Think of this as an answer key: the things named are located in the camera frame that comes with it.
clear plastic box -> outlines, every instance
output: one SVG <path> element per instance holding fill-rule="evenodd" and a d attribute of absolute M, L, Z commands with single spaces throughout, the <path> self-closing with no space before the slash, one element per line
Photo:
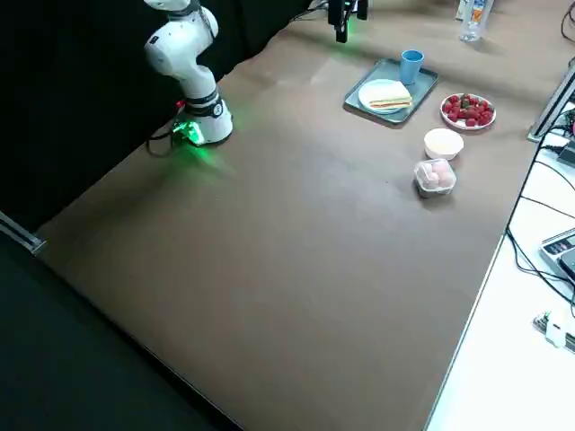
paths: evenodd
<path fill-rule="evenodd" d="M 446 159 L 425 160 L 413 171 L 415 184 L 422 198 L 434 198 L 451 193 L 456 186 L 456 173 Z"/>

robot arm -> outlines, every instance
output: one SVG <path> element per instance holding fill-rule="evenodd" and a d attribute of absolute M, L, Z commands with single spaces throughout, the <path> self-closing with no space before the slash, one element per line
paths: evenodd
<path fill-rule="evenodd" d="M 348 41 L 348 21 L 357 8 L 358 19 L 367 19 L 367 0 L 329 0 L 327 21 L 335 29 L 338 42 Z"/>
<path fill-rule="evenodd" d="M 219 95 L 214 75 L 197 63 L 198 56 L 218 33 L 216 17 L 198 0 L 145 1 L 167 14 L 168 23 L 150 37 L 145 52 L 158 73 L 180 83 L 186 96 L 187 122 L 194 128 L 194 136 L 202 136 L 200 140 L 192 139 L 193 143 L 201 145 L 225 139 L 232 133 L 232 117 Z M 181 122 L 177 126 L 182 130 Z"/>

brown table surface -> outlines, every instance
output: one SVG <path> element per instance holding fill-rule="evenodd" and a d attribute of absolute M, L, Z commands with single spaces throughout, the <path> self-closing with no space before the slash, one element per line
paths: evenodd
<path fill-rule="evenodd" d="M 43 259 L 247 429 L 421 429 L 571 57 L 569 2 L 539 3 L 500 2 L 477 50 L 453 8 L 379 10 L 345 46 L 291 24 L 222 80 L 227 142 L 138 149 L 44 226 Z M 342 108 L 411 47 L 441 79 L 408 123 Z M 422 201 L 412 170 L 452 92 L 497 122 L 464 137 L 453 195 Z"/>

black backdrop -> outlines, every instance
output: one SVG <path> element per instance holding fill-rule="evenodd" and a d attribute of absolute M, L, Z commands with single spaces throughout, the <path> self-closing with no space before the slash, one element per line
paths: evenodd
<path fill-rule="evenodd" d="M 199 62 L 219 80 L 309 3 L 202 1 L 220 32 Z M 0 210 L 33 231 L 162 126 L 181 96 L 146 62 L 143 46 L 165 18 L 143 0 L 3 8 Z"/>

blue cup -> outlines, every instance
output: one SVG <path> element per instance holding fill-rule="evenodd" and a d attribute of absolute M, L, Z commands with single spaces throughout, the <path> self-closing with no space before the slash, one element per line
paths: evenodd
<path fill-rule="evenodd" d="M 415 83 L 415 78 L 423 64 L 423 53 L 416 49 L 408 49 L 402 53 L 402 63 L 399 65 L 399 80 L 404 85 Z"/>

